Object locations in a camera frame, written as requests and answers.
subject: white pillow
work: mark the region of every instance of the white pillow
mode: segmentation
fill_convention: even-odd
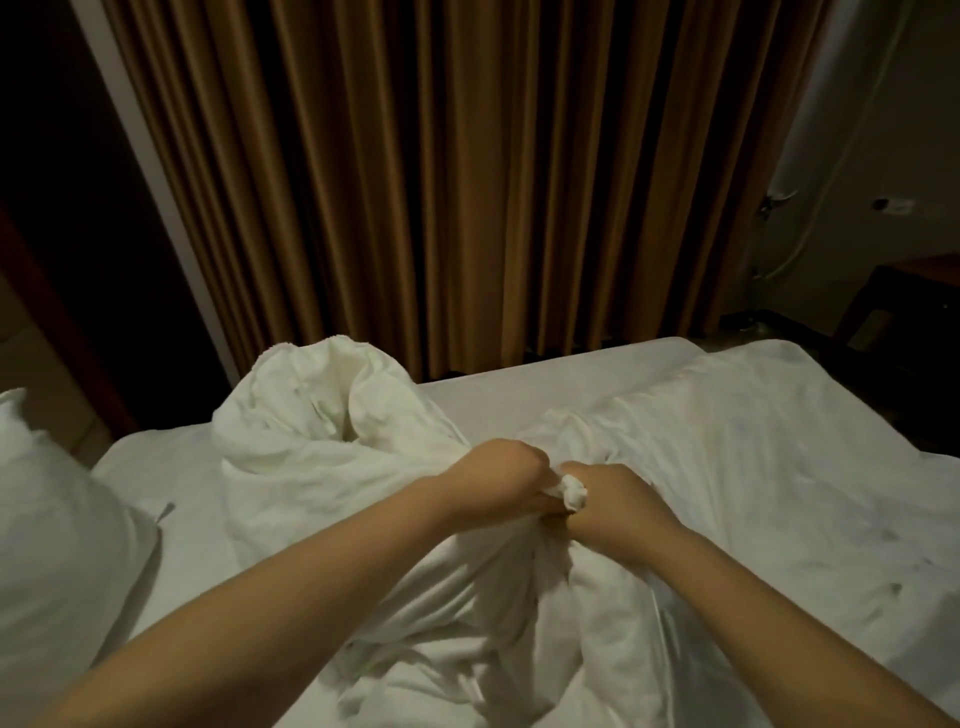
[[[157,529],[0,395],[0,716],[26,725],[93,663]]]

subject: brown curtain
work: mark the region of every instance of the brown curtain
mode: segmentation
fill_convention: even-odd
[[[828,0],[107,0],[241,370],[710,330]]]

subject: forearm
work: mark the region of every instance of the forearm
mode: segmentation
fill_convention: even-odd
[[[707,539],[644,556],[683,596],[778,728],[956,723]]]
[[[90,672],[40,725],[212,725],[218,706],[260,691],[280,704],[263,722],[245,722],[271,725],[403,574],[450,535],[441,485],[416,481],[184,605]]]

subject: crumpled sheet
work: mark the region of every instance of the crumpled sheet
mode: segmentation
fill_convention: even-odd
[[[265,352],[213,436],[245,567],[468,449],[391,357],[346,337]],[[915,450],[792,344],[705,355],[589,411],[552,410],[522,439],[554,464],[627,464],[881,662],[960,594],[958,461]],[[322,678],[351,726],[763,722],[668,589],[533,519],[437,546]]]

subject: hand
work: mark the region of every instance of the hand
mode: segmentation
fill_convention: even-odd
[[[564,502],[542,491],[560,481],[546,453],[519,440],[489,440],[434,480],[437,501],[454,532],[521,516],[564,513]]]
[[[544,519],[551,531],[573,538],[628,567],[651,558],[684,526],[660,494],[625,465],[563,463],[560,470],[587,488],[578,513]]]

